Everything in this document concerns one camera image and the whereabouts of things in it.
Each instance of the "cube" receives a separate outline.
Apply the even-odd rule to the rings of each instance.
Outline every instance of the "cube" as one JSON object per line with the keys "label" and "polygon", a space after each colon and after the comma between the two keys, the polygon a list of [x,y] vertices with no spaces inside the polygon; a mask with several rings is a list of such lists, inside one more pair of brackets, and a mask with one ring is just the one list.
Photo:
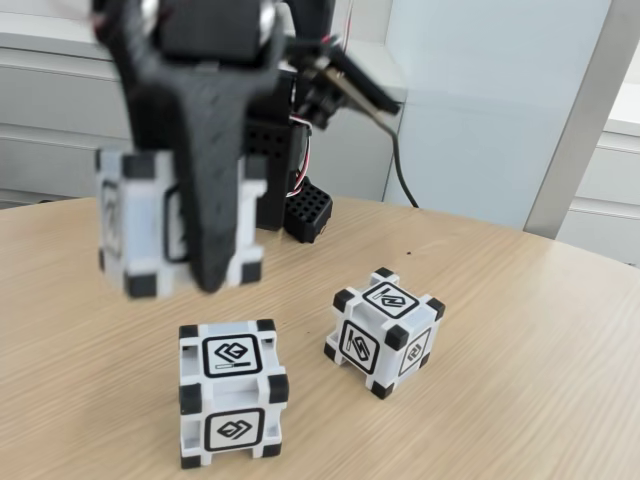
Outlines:
{"label": "cube", "polygon": [[401,289],[400,278],[381,268],[367,288],[348,288],[335,295],[336,330],[327,337],[325,354],[338,365],[362,370],[366,386],[385,399],[431,354],[445,305]]}
{"label": "cube", "polygon": [[[259,281],[263,249],[255,243],[256,202],[267,190],[264,168],[238,162],[236,253],[226,284]],[[170,152],[101,150],[96,157],[101,270],[131,298],[165,297],[193,284],[178,182]]]}
{"label": "cube", "polygon": [[280,455],[289,381],[276,344],[273,320],[180,327],[182,468],[233,450]]}

